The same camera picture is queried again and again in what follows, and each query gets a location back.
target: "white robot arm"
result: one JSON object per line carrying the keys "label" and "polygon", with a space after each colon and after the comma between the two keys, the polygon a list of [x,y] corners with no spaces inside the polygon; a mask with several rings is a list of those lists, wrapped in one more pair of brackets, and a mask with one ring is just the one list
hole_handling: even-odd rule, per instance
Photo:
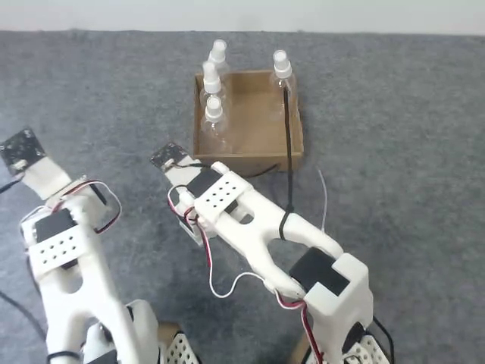
{"label": "white robot arm", "polygon": [[[308,334],[315,353],[307,362],[388,363],[367,332],[373,321],[373,297],[364,263],[344,253],[335,240],[297,214],[290,214],[279,232],[285,211],[220,162],[203,165],[169,143],[152,156],[152,163],[174,186],[169,205],[180,225],[199,245],[205,245],[209,255],[208,238],[219,235],[246,258],[280,303],[285,296],[296,300],[287,303],[287,308],[302,307],[303,313],[308,309],[313,318]],[[177,205],[171,202],[174,190],[180,191]],[[252,220],[245,224],[247,215]],[[286,240],[308,247],[289,275],[268,252],[269,242],[283,234]]]}
{"label": "white robot arm", "polygon": [[[20,222],[33,278],[38,285],[48,323],[47,361],[51,364],[165,363],[166,346],[158,340],[158,321],[151,306],[119,299],[102,253],[99,235],[120,216],[121,204],[98,180],[72,181],[43,151],[30,129],[16,134],[0,148],[13,175],[32,188],[45,205]],[[96,187],[114,197],[117,210]],[[96,318],[86,338],[86,321]],[[197,363],[184,335],[189,363]]]}

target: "bottle cap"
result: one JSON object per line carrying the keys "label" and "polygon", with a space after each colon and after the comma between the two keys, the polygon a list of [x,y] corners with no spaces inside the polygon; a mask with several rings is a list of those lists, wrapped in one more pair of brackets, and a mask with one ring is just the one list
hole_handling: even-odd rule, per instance
{"label": "bottle cap", "polygon": [[221,121],[222,118],[222,101],[217,96],[210,96],[205,105],[205,117],[212,123]]}
{"label": "bottle cap", "polygon": [[204,70],[204,89],[206,93],[213,94],[221,91],[221,79],[217,74],[214,63],[205,61],[202,64],[202,69]]}
{"label": "bottle cap", "polygon": [[274,59],[274,73],[278,78],[288,78],[293,72],[291,63],[289,62],[286,52],[283,50],[277,50],[273,54]]}
{"label": "bottle cap", "polygon": [[208,60],[215,63],[221,64],[226,61],[226,48],[227,44],[222,39],[216,39],[212,45],[212,50],[209,52]]}

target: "clear plastic bottle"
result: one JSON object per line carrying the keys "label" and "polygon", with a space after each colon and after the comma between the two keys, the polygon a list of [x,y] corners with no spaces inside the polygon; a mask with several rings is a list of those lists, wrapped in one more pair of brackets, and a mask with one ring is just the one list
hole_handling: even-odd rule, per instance
{"label": "clear plastic bottle", "polygon": [[285,51],[277,50],[273,54],[274,72],[270,76],[270,83],[274,90],[271,98],[271,114],[280,120],[284,115],[283,88],[288,89],[289,112],[298,112],[296,104],[296,78]]}
{"label": "clear plastic bottle", "polygon": [[231,95],[232,85],[230,77],[230,68],[226,61],[227,44],[222,39],[216,39],[209,52],[208,61],[214,63],[215,69],[225,86],[227,94]]}
{"label": "clear plastic bottle", "polygon": [[200,92],[200,105],[205,108],[207,100],[210,96],[217,96],[222,101],[222,107],[226,115],[229,114],[230,100],[227,95],[227,91],[221,82],[219,74],[215,68],[214,63],[205,61],[202,64],[204,71],[204,86]]}
{"label": "clear plastic bottle", "polygon": [[219,76],[224,81],[224,78],[230,72],[229,65],[226,62],[227,44],[222,39],[216,39],[209,52],[208,61],[212,62]]}
{"label": "clear plastic bottle", "polygon": [[230,153],[232,146],[228,137],[227,116],[222,101],[217,96],[209,96],[205,114],[201,121],[202,151],[208,154]]}

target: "white plastic bracket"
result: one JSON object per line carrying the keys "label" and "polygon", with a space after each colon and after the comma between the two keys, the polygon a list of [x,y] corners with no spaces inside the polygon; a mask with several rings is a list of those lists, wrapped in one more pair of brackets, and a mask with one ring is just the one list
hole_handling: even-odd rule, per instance
{"label": "white plastic bracket", "polygon": [[221,213],[248,190],[253,190],[251,184],[234,172],[227,172],[195,200],[194,207],[201,217],[213,225]]}
{"label": "white plastic bracket", "polygon": [[30,264],[36,280],[53,269],[92,251],[91,242],[98,239],[93,230],[76,225],[29,248]]}

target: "cardboard box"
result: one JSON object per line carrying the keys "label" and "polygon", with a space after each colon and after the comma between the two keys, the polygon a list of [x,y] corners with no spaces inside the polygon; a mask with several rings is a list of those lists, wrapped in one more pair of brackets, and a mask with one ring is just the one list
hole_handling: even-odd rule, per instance
{"label": "cardboard box", "polygon": [[[208,154],[202,149],[200,136],[204,110],[199,96],[203,82],[202,75],[196,75],[193,136],[196,158],[207,163],[221,161],[242,176],[261,173],[271,166],[275,170],[287,170],[284,113],[278,120],[272,112],[271,105],[274,104],[271,101],[276,95],[269,81],[270,75],[271,71],[243,71],[229,75],[232,87],[228,130],[233,145],[231,154]],[[303,157],[302,122],[298,112],[290,113],[289,125],[293,169],[296,169]]]}

